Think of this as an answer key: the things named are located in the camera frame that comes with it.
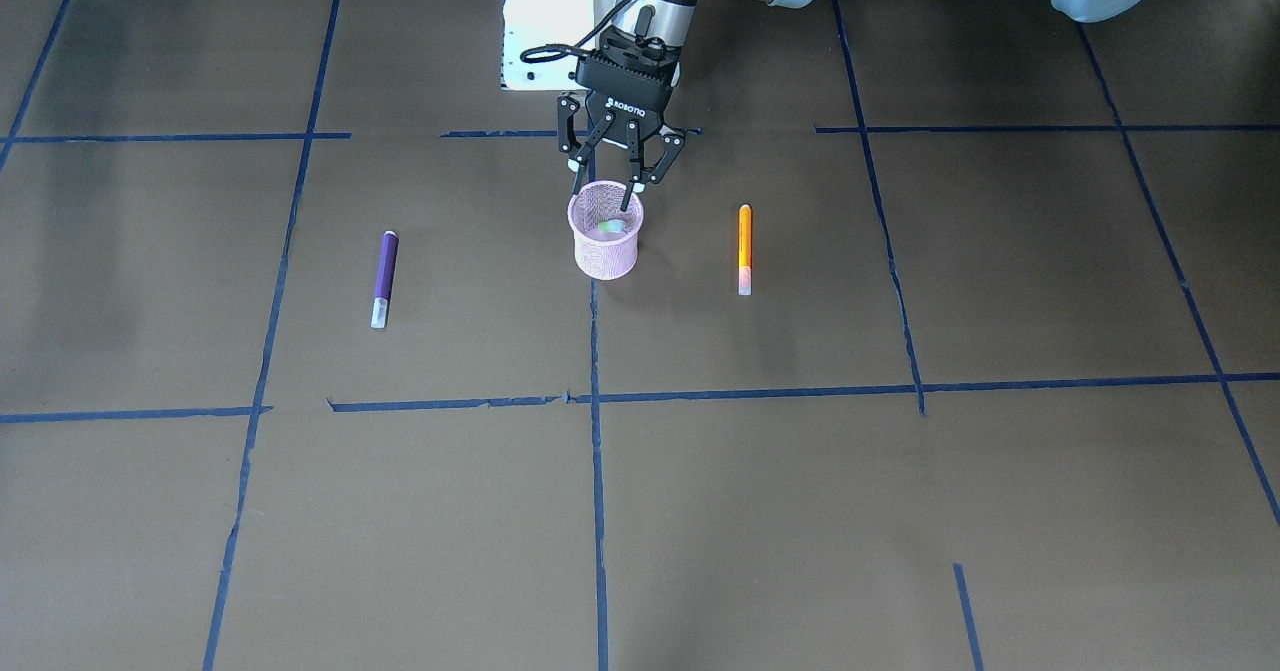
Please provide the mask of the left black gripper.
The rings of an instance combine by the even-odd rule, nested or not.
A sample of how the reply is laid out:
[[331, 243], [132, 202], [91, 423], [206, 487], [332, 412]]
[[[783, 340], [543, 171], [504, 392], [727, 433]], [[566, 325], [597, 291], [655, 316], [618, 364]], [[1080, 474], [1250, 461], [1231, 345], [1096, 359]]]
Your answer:
[[[575, 119], [582, 102], [575, 93], [556, 101], [557, 147], [573, 174], [571, 193], [577, 196], [596, 147], [603, 140], [622, 143], [628, 152], [628, 175], [620, 210], [628, 211], [635, 193], [662, 183], [686, 146], [687, 133], [666, 123], [666, 109], [675, 91], [681, 47], [659, 37], [631, 37], [621, 29], [600, 35], [599, 47], [572, 47], [576, 82], [588, 91], [585, 106], [593, 127], [585, 141], [577, 137]], [[662, 155], [646, 166], [644, 146], [659, 134]]]

